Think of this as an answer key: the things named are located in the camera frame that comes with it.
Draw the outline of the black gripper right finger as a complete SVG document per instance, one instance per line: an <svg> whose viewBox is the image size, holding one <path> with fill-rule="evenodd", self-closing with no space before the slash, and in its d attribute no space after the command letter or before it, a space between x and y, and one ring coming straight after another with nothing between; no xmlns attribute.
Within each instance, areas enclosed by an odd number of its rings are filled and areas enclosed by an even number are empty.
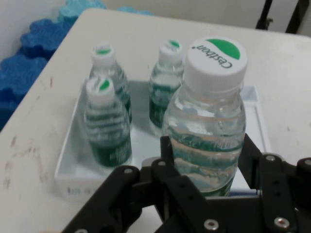
<svg viewBox="0 0 311 233"><path fill-rule="evenodd" d="M311 159L296 165L280 155L262 153L246 134L239 169L248 186L260 192L264 230L267 233L311 231Z"/></svg>

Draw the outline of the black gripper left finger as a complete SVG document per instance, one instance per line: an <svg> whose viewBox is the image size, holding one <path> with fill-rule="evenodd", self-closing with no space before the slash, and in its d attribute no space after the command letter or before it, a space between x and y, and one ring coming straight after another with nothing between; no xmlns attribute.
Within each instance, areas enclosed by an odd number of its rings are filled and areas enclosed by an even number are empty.
<svg viewBox="0 0 311 233"><path fill-rule="evenodd" d="M168 136L160 139L161 157L138 169L120 166L100 185L64 228L65 233L125 233L139 219L142 209L155 206L162 220L158 233L206 233L204 204L189 178L172 165Z"/></svg>

